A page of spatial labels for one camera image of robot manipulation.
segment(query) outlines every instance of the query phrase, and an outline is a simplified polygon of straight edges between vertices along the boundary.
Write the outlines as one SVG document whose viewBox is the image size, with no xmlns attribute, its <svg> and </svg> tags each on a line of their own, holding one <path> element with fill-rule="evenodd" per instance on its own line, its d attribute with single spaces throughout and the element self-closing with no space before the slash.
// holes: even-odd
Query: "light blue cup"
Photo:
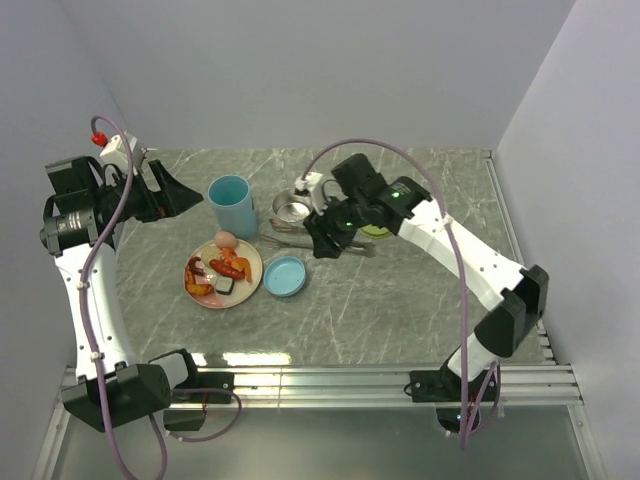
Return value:
<svg viewBox="0 0 640 480">
<path fill-rule="evenodd" d="M 249 183 L 238 175 L 225 175 L 209 186 L 209 201 L 220 230 L 247 239 L 258 229 Z"/>
</svg>

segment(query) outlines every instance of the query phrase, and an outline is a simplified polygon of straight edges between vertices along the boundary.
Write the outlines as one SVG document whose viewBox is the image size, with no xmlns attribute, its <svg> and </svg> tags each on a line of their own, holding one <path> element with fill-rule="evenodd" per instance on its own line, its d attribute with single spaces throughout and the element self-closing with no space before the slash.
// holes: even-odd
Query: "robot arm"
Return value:
<svg viewBox="0 0 640 480">
<path fill-rule="evenodd" d="M 150 161 L 148 165 L 160 188 L 151 191 L 142 175 L 134 170 L 133 187 L 119 223 L 131 217 L 142 222 L 173 217 L 202 201 L 199 193 L 171 177 L 159 161 Z M 78 286 L 89 252 L 122 196 L 125 178 L 116 163 L 109 185 L 104 175 L 106 166 L 91 157 L 71 158 L 46 168 L 55 194 L 46 202 L 40 238 L 55 257 L 65 282 L 78 347 L 78 385 L 63 390 L 62 401 L 71 414 L 103 432 L 96 368 L 80 315 Z M 96 176 L 102 177 L 101 184 Z M 140 363 L 129 342 L 118 303 L 115 247 L 111 235 L 99 248 L 87 293 L 91 326 L 106 370 L 111 420 L 117 427 L 167 408 L 171 390 L 193 381 L 197 370 L 185 350 L 170 352 L 148 364 Z"/>
<path fill-rule="evenodd" d="M 483 243 L 452 217 L 442 218 L 428 191 L 408 177 L 388 185 L 367 157 L 356 154 L 331 173 L 346 199 L 326 198 L 321 174 L 296 180 L 298 194 L 308 195 L 314 211 L 305 227 L 316 258 L 338 258 L 358 228 L 373 224 L 417 245 L 458 276 L 458 267 L 445 224 L 449 224 L 463 255 L 467 285 L 487 315 L 467 338 L 469 382 L 498 358 L 513 355 L 540 319 L 548 275 L 540 267 L 527 270 Z M 446 384 L 459 388 L 461 358 L 458 348 L 441 369 Z"/>
</svg>

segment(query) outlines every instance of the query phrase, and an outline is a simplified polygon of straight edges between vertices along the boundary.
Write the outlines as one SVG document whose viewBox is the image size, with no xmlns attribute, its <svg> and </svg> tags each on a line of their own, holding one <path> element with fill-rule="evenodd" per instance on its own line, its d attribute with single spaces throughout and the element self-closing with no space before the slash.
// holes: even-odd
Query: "metal bowl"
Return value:
<svg viewBox="0 0 640 480">
<path fill-rule="evenodd" d="M 273 213 L 283 222 L 301 222 L 312 210 L 311 201 L 296 195 L 293 189 L 284 190 L 273 199 Z"/>
</svg>

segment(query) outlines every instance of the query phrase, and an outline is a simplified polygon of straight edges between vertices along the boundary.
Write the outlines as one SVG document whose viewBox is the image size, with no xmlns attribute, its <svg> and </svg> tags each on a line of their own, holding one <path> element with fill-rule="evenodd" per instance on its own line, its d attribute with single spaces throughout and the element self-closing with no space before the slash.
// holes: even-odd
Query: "blue bowl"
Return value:
<svg viewBox="0 0 640 480">
<path fill-rule="evenodd" d="M 278 297 L 290 297 L 304 286 L 306 278 L 304 263 L 295 257 L 282 257 L 267 267 L 264 286 Z"/>
</svg>

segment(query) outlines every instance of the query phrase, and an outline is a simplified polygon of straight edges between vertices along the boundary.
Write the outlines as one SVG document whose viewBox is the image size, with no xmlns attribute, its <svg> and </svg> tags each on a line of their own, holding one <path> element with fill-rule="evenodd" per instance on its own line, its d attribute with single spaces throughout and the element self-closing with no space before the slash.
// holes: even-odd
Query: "marble table surface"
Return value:
<svg viewBox="0 0 640 480">
<path fill-rule="evenodd" d="M 440 182 L 449 213 L 491 247 L 514 258 L 483 152 L 409 151 Z M 341 147 L 321 160 L 317 170 L 329 173 L 356 152 L 365 153 L 387 181 L 401 175 L 419 179 L 400 157 L 368 146 Z M 215 178 L 242 175 L 252 188 L 260 233 L 287 237 L 271 230 L 271 203 L 277 193 L 293 186 L 311 151 L 156 150 L 148 158 L 160 159 L 179 181 L 205 197 Z M 231 309 L 200 307 L 184 292 L 182 272 L 191 252 L 217 231 L 206 200 L 177 218 L 151 224 L 129 221 L 125 226 L 117 289 L 128 332 L 143 358 L 184 347 L 199 354 L 200 363 L 213 366 L 442 362 L 460 343 L 457 278 L 395 237 L 375 240 L 375 258 L 342 255 L 338 260 L 317 260 L 309 250 L 277 249 L 255 238 L 251 243 L 265 267 L 285 255 L 302 259 L 309 274 L 307 286 L 286 299 L 260 286 L 249 300 Z M 473 295 L 469 311 L 472 326 L 485 314 Z M 510 359 L 543 360 L 535 331 Z"/>
</svg>

